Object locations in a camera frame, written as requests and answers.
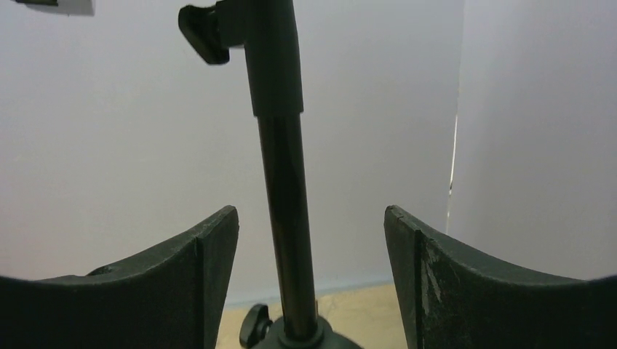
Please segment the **black tripod music stand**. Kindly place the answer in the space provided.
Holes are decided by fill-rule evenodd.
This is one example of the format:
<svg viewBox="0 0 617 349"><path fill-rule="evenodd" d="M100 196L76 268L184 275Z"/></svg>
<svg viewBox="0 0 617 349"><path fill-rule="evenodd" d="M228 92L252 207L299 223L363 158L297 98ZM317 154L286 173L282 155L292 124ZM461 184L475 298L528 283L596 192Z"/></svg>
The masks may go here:
<svg viewBox="0 0 617 349"><path fill-rule="evenodd" d="M186 5L178 27L209 65L244 50L252 112L258 123L282 315L256 304L239 330L243 348L355 348L319 315L311 256L300 117L300 47L291 1L217 1Z"/></svg>

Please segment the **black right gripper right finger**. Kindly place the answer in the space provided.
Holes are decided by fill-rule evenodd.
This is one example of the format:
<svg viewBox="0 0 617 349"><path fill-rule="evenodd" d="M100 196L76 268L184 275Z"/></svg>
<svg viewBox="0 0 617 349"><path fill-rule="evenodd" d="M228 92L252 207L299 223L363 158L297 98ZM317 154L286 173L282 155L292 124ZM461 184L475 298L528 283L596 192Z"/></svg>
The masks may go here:
<svg viewBox="0 0 617 349"><path fill-rule="evenodd" d="M524 268L435 230L399 206L384 233L409 348L614 348L616 277Z"/></svg>

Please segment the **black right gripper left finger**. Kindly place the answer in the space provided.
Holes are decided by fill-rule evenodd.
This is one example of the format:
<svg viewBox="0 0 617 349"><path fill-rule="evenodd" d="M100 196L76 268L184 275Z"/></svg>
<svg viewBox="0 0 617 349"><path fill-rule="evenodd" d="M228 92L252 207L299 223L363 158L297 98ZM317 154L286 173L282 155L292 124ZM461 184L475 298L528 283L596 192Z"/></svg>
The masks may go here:
<svg viewBox="0 0 617 349"><path fill-rule="evenodd" d="M225 206L84 276L1 278L3 348L214 348L239 235Z"/></svg>

